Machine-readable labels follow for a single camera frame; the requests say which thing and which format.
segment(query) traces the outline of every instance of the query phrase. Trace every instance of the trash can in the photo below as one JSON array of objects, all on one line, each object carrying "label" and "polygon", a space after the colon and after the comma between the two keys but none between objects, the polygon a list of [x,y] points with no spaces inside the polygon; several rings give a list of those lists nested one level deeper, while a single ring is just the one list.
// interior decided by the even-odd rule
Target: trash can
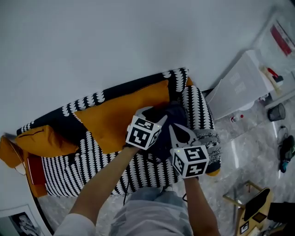
[{"label": "trash can", "polygon": [[271,108],[267,112],[268,119],[270,121],[284,120],[286,117],[285,107],[282,103]]}]

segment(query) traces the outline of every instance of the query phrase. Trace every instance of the person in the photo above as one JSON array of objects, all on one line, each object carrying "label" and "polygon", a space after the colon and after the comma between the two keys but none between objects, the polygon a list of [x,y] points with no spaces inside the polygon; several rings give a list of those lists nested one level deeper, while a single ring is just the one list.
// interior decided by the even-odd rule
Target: person
[{"label": "person", "polygon": [[[125,147],[87,182],[55,236],[93,236],[98,213],[137,147]],[[188,207],[173,191],[144,187],[134,192],[115,216],[111,236],[219,236],[217,220],[198,179],[184,179]]]}]

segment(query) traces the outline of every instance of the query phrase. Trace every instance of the gray floor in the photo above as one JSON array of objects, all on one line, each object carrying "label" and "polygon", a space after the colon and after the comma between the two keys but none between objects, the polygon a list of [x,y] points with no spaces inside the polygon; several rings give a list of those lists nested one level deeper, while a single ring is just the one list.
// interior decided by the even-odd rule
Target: gray floor
[{"label": "gray floor", "polygon": [[[295,135],[295,97],[284,103],[286,119],[269,122],[263,106],[256,102],[254,106],[243,112],[244,119],[235,123],[230,117],[215,122],[220,133],[223,147],[222,168],[216,177],[202,176],[200,183],[205,196],[213,209],[222,236],[234,234],[236,209],[222,198],[228,193],[242,203],[247,202],[255,191],[247,193],[242,184],[251,180],[261,187],[270,187],[274,192],[275,202],[295,201],[295,188],[292,183],[292,172],[295,160],[289,163],[286,173],[278,171],[277,133],[283,124],[289,134]],[[179,196],[184,194],[183,182],[173,186]],[[39,198],[40,205],[52,228],[55,230],[67,215],[76,198],[44,196]],[[96,225],[97,235],[107,235],[112,218],[122,207],[123,197],[110,197],[100,211]]]}]

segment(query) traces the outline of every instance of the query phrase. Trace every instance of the red object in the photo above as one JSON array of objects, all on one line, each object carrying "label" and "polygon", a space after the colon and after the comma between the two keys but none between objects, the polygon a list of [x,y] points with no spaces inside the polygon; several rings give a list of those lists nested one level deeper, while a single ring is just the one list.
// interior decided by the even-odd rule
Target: red object
[{"label": "red object", "polygon": [[271,68],[267,68],[268,72],[271,73],[273,76],[275,76],[276,78],[278,78],[278,75],[276,72],[274,72]]},{"label": "red object", "polygon": [[281,48],[281,50],[284,52],[286,56],[291,54],[292,50],[287,44],[287,42],[283,39],[282,35],[279,33],[277,28],[273,25],[271,28],[271,34],[275,41],[277,42],[278,46]]},{"label": "red object", "polygon": [[46,183],[41,157],[29,156],[28,168],[33,185]]}]

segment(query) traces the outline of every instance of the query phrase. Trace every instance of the red book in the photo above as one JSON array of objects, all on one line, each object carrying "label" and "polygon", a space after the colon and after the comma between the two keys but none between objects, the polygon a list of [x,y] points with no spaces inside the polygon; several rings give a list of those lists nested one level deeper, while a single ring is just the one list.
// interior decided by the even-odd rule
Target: red book
[{"label": "red book", "polygon": [[46,183],[41,157],[29,156],[28,168],[33,185]]}]

